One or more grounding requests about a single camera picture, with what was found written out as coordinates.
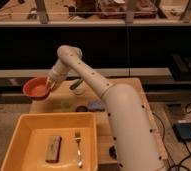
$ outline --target table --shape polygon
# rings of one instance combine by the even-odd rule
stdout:
[[[159,130],[155,123],[154,117],[150,110],[149,103],[142,88],[141,82],[138,78],[120,78],[111,79],[114,83],[127,83],[132,85],[142,97],[144,106],[149,115],[149,120],[155,128],[156,140],[159,145],[159,150],[163,159],[167,159],[167,153],[165,151]],[[83,94],[75,95],[73,91],[69,89],[72,81],[64,81],[61,86],[51,92],[49,97],[42,101],[33,101],[30,113],[60,113],[63,112],[61,108],[61,101],[65,99],[72,99],[74,108],[79,105],[87,106],[91,100],[98,100],[99,97],[92,91],[92,89],[85,83],[82,83]],[[97,121],[97,136],[98,136],[98,163],[99,164],[113,164],[117,163],[116,160],[109,156],[109,148],[113,145],[111,129],[109,126],[106,112],[96,112]]]

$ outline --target black box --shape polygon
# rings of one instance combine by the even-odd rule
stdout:
[[[191,81],[191,56],[173,54],[169,69],[176,81]]]
[[[172,126],[179,142],[191,141],[191,123],[175,123]]]

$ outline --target floor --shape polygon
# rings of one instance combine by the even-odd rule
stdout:
[[[164,143],[173,158],[175,163],[181,161],[185,156],[188,155],[185,146],[182,143],[178,143],[171,126],[173,123],[178,120],[187,120],[191,122],[191,114],[184,115],[180,111],[178,114],[172,114],[171,107],[165,103],[150,103],[152,111],[158,115],[165,125],[165,138]],[[30,104],[0,104],[0,167],[7,150],[9,141],[11,139],[15,124],[21,114],[28,113],[30,109]],[[163,131],[163,127],[160,124],[160,121],[156,119],[157,125],[160,128],[160,131]],[[183,163],[191,169],[191,159],[188,159]],[[117,171],[115,166],[100,166],[99,171],[109,170]]]

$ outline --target green object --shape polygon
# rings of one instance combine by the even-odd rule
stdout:
[[[70,90],[75,90],[83,81],[83,78],[78,79],[70,86]]]
[[[74,112],[74,99],[73,98],[62,99],[61,109],[63,112]]]

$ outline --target red object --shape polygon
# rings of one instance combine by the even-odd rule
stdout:
[[[24,95],[34,100],[42,100],[46,98],[50,89],[46,86],[47,77],[36,77],[25,83],[23,86]]]

